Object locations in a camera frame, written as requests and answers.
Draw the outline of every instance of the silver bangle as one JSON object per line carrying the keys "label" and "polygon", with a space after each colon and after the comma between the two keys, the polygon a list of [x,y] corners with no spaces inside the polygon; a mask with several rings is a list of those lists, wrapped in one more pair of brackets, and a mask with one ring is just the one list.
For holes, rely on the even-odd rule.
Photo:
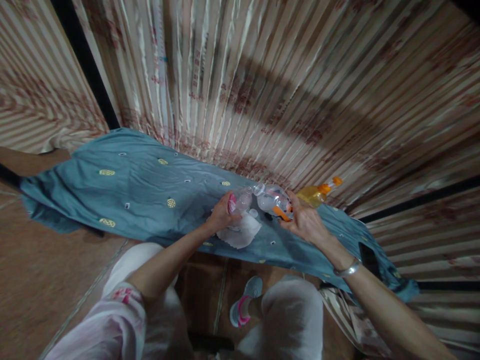
{"label": "silver bangle", "polygon": [[355,260],[353,261],[353,264],[350,265],[349,268],[342,271],[338,271],[337,269],[334,268],[333,273],[337,275],[339,278],[346,278],[349,275],[355,274],[359,269],[359,267],[360,267],[360,260],[358,258],[355,258]]}

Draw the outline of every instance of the brown floor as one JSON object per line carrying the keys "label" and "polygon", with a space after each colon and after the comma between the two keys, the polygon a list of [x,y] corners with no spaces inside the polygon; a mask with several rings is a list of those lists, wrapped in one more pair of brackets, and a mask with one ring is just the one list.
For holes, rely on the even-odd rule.
{"label": "brown floor", "polygon": [[[0,147],[0,163],[35,175],[69,158],[66,151],[29,155]],[[19,195],[0,184],[0,358],[38,359],[78,324],[98,301],[112,265],[137,241],[98,239],[85,230],[58,234],[29,220]],[[229,309],[247,280],[259,275],[267,290],[294,270],[195,253],[175,286],[191,331],[235,344],[255,325],[231,326]],[[324,311],[323,358],[353,359],[355,349]]]}

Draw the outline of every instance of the hand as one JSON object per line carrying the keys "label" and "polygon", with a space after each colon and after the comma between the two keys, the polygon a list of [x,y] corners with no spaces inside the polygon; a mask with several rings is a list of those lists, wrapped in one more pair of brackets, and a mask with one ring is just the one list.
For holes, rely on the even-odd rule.
{"label": "hand", "polygon": [[300,200],[297,195],[287,190],[293,208],[293,221],[279,221],[280,226],[289,230],[303,240],[315,245],[320,251],[332,243],[338,242],[325,227],[317,210]]}
{"label": "hand", "polygon": [[232,193],[233,191],[229,191],[223,195],[218,204],[213,208],[211,216],[205,223],[205,225],[211,230],[212,234],[225,229],[227,226],[242,218],[240,214],[229,214],[228,203]]}

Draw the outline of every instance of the gray sneaker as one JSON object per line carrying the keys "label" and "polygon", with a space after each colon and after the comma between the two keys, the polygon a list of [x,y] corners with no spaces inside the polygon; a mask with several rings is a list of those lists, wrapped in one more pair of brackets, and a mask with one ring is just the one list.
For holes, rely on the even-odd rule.
{"label": "gray sneaker", "polygon": [[264,283],[262,279],[258,276],[254,276],[247,281],[245,285],[245,290],[243,291],[243,295],[230,308],[230,322],[234,327],[239,328],[240,326],[245,325],[250,320],[250,318],[246,320],[240,319],[240,301],[243,302],[245,297],[250,297],[252,299],[258,298],[260,295],[262,295],[263,286]]}

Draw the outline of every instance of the blue cloth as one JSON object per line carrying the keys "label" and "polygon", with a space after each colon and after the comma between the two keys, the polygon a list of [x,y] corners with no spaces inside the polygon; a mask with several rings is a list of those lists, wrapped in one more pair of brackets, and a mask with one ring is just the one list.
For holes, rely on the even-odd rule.
{"label": "blue cloth", "polygon": [[[82,146],[71,160],[23,178],[20,187],[30,217],[59,232],[74,231],[79,222],[168,246],[203,224],[228,190],[254,184],[177,153],[144,133],[121,128]],[[235,249],[212,237],[199,250],[295,269],[350,293],[320,251],[268,220],[255,197],[252,207],[262,227],[249,246]],[[383,282],[403,301],[418,294],[417,283],[400,277],[363,223],[324,204],[318,213],[355,257],[360,258],[359,243],[374,250]]]}

